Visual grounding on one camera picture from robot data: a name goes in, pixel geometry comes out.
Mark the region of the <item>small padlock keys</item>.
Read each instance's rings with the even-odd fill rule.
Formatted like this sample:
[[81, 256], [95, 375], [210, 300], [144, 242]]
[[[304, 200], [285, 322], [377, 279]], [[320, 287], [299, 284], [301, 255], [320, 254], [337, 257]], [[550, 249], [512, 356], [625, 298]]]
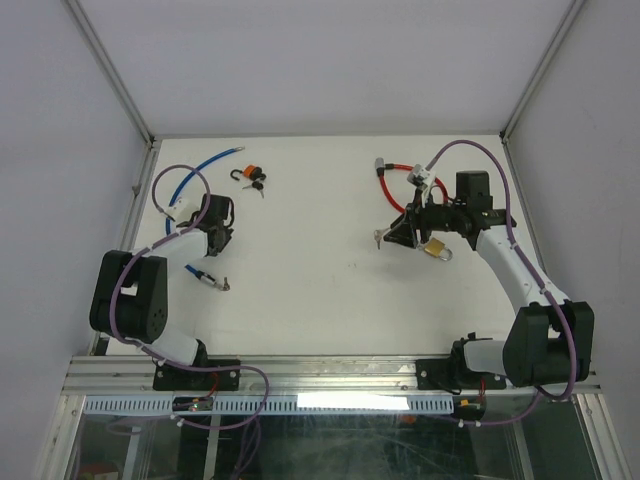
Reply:
[[373, 238], [374, 241], [376, 242], [376, 247], [378, 250], [381, 249], [381, 244], [384, 240], [384, 237], [390, 232], [389, 228], [385, 228], [385, 229], [376, 229], [373, 232]]

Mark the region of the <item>brass padlock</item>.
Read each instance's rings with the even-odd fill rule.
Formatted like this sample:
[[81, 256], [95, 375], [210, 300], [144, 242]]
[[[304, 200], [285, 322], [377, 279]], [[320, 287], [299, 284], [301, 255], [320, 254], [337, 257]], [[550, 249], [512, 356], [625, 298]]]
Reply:
[[423, 251], [440, 261], [448, 262], [453, 258], [453, 252], [441, 240], [431, 237], [422, 247]]

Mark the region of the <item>orange black padlock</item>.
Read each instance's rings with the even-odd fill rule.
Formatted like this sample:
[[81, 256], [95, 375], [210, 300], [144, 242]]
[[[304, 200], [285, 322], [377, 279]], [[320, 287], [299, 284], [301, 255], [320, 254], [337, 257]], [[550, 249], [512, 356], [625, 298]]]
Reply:
[[244, 177], [251, 181], [264, 181], [266, 179], [266, 174], [261, 167], [248, 165], [244, 169], [233, 169], [230, 172], [230, 177], [236, 181], [239, 181], [240, 177]]

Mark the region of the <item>red cable lock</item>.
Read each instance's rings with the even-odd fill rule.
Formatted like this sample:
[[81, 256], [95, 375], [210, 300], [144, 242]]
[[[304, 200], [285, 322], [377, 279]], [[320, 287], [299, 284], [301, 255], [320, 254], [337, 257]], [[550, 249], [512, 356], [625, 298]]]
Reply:
[[[402, 171], [411, 171], [413, 169], [412, 166], [410, 165], [405, 165], [405, 164], [397, 164], [397, 163], [386, 163], [384, 161], [383, 158], [378, 157], [375, 159], [374, 162], [374, 167], [376, 170], [376, 175], [377, 178], [379, 180], [379, 184], [380, 187], [382, 189], [382, 192], [384, 194], [384, 196], [386, 197], [387, 201], [390, 203], [390, 205], [399, 213], [403, 213], [404, 212], [404, 207], [401, 206], [393, 197], [393, 195], [391, 194], [390, 190], [388, 189], [386, 180], [385, 180], [385, 173], [387, 171], [391, 171], [391, 170], [402, 170]], [[435, 179], [435, 186], [440, 190], [441, 194], [442, 194], [442, 198], [443, 198], [443, 202], [447, 203], [449, 200], [452, 200], [452, 197], [449, 196], [447, 188], [445, 186], [445, 184], [439, 179], [436, 178]]]

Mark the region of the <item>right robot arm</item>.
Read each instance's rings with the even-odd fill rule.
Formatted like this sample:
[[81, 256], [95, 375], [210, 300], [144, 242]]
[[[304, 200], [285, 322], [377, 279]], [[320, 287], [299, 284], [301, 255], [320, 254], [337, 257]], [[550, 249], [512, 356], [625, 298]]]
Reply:
[[504, 289], [515, 319], [503, 340], [473, 334], [453, 343], [445, 367], [455, 388], [475, 386], [489, 376], [515, 387], [574, 385], [586, 380], [591, 366], [595, 314], [588, 303], [574, 302], [528, 259], [516, 238], [511, 214], [493, 205], [489, 175], [456, 175], [456, 195], [437, 203], [433, 188], [442, 183], [424, 167], [408, 175], [413, 200], [377, 242], [425, 248], [436, 232], [455, 232], [491, 268]]

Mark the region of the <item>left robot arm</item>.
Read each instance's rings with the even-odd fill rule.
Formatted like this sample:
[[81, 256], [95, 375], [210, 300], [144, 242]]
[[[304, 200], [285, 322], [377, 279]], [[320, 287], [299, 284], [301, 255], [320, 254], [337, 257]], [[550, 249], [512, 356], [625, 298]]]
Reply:
[[89, 323], [93, 330], [175, 367], [175, 377], [194, 389], [209, 377], [206, 346], [169, 325], [169, 277], [224, 250], [233, 234], [235, 205], [227, 196], [205, 194], [198, 208], [174, 205], [170, 217], [178, 223], [168, 242], [104, 254]]

